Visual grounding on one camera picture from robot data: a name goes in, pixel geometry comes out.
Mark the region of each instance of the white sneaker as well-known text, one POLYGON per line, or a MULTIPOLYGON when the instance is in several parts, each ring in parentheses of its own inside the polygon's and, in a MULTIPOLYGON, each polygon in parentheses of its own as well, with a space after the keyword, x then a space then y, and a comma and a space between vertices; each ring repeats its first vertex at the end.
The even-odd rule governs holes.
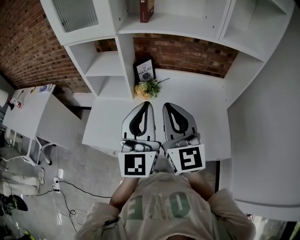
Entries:
POLYGON ((41 170, 38 172, 38 180, 40 182, 41 185, 44 184, 44 176, 45 176, 45 170, 43 168, 41 168, 41 170))

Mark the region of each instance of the white t-shirt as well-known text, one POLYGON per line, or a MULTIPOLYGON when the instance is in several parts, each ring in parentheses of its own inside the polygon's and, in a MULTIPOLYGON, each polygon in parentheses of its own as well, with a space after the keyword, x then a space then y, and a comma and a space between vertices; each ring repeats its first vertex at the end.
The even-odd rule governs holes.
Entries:
POLYGON ((100 202, 89 213, 77 240, 165 240, 173 235, 250 240, 255 236, 254 225, 227 189, 205 201, 185 177, 162 172, 141 180, 121 213, 100 202), (117 217, 119 222, 105 224, 117 217))

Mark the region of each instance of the gray floor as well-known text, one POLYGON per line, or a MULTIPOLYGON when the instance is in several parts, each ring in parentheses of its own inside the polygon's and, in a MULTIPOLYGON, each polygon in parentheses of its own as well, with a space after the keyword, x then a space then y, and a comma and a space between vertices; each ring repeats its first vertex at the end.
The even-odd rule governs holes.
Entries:
MULTIPOLYGON (((37 175, 39 168, 45 169, 45 184, 41 186, 39 193, 45 193, 51 189, 53 178, 56 176, 56 154, 58 162, 58 174, 62 174, 62 179, 75 184, 77 187, 85 191, 101 196, 111 196, 115 189, 119 186, 123 178, 120 175, 118 159, 95 150, 89 146, 81 144, 83 138, 84 127, 89 115, 88 110, 82 112, 82 129, 77 137, 77 145, 73 149, 64 149, 62 147, 50 147, 49 154, 52 160, 52 166, 45 161, 41 161, 40 166, 33 167, 22 160, 14 160, 7 164, 8 171, 34 176, 37 175)), ((160 164, 166 168, 165 159, 159 159, 160 164)), ((216 163, 209 162, 202 174, 214 187, 216 180, 216 163)), ((60 188, 65 194, 68 207, 71 209, 81 209, 87 211, 94 202, 109 202, 109 199, 93 197, 85 194, 76 188, 61 183, 60 188)), ((54 193, 55 201, 62 214, 68 215, 62 193, 54 193)), ((23 235, 23 229, 28 230, 35 239, 47 240, 71 240, 75 231, 70 219, 62 216, 62 228, 58 225, 59 221, 55 212, 55 206, 52 194, 48 193, 44 196, 23 196, 28 206, 28 211, 12 210, 12 216, 5 215, 0 218, 2 223, 13 231, 15 237, 23 235), (16 228, 16 222, 22 226, 19 232, 16 228)), ((79 223, 83 222, 81 216, 78 217, 79 223)), ((80 226, 74 222, 75 228, 78 230, 80 226)))

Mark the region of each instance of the white desk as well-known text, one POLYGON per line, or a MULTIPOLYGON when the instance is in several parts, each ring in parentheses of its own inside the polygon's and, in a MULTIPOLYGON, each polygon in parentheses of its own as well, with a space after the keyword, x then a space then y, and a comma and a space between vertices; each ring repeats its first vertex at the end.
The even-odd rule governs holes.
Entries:
POLYGON ((7 109, 3 125, 35 140, 36 136, 59 146, 70 148, 75 144, 80 119, 69 111, 51 92, 39 93, 41 87, 16 90, 22 108, 7 109))
MULTIPOLYGON (((157 71, 161 92, 151 102, 156 125, 156 141, 165 142, 163 105, 176 104, 193 115, 201 143, 205 144, 206 160, 231 158, 229 122, 223 79, 188 74, 180 71, 157 71)), ((95 100, 86 125, 82 143, 113 153, 121 150, 122 122, 142 100, 100 98, 95 100)))

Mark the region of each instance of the book cover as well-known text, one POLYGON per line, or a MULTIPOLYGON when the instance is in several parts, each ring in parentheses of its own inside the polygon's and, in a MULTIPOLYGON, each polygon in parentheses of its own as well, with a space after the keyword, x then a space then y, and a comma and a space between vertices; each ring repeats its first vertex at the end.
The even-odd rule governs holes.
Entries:
POLYGON ((154 13, 154 0, 140 0, 140 22, 147 23, 154 13))

